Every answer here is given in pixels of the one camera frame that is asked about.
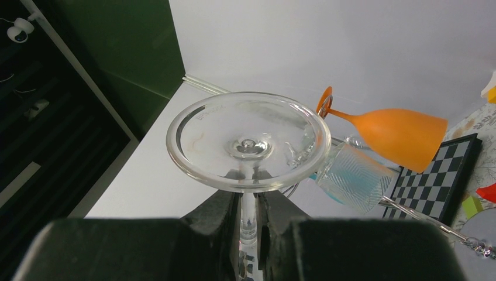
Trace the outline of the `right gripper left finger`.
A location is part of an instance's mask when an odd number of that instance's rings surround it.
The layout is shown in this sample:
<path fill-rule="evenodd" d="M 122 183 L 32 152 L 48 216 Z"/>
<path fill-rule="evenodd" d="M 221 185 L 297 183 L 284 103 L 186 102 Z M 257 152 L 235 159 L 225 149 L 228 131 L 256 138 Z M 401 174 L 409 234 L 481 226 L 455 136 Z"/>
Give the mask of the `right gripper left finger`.
<path fill-rule="evenodd" d="M 235 280 L 237 194 L 217 191 L 181 218 L 55 220 L 14 280 Z"/>

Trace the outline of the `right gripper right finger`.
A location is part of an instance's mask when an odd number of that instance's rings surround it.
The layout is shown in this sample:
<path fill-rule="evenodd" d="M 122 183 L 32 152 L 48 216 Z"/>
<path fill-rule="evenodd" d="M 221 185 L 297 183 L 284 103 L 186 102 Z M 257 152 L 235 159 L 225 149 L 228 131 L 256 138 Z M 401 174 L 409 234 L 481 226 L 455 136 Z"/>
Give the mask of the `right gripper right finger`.
<path fill-rule="evenodd" d="M 316 219 L 279 191 L 257 195 L 259 267 L 265 280 L 464 280 L 433 225 Z"/>

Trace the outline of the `ribbed clear tumbler glass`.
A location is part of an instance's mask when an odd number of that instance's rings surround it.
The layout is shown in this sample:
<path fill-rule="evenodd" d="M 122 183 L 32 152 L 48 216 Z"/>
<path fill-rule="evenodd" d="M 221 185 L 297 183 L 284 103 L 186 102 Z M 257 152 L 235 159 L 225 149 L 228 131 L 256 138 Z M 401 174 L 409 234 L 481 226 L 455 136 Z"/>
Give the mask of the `ribbed clear tumbler glass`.
<path fill-rule="evenodd" d="M 320 185 L 344 205 L 366 214 L 378 205 L 396 173 L 358 149 L 341 143 L 330 150 L 317 175 Z"/>

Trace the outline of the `clear wine glass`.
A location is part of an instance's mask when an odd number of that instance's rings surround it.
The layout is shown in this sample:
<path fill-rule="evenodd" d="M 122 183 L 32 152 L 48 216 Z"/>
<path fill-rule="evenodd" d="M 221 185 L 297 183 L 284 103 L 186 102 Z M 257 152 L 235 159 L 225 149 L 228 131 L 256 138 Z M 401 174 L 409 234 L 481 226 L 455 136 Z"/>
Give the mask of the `clear wine glass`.
<path fill-rule="evenodd" d="M 306 214 L 282 193 L 323 164 L 330 132 L 313 110 L 281 95 L 233 92 L 181 111 L 166 134 L 171 160 L 215 194 L 182 218 L 179 249 L 210 280 L 298 280 L 292 220 Z"/>

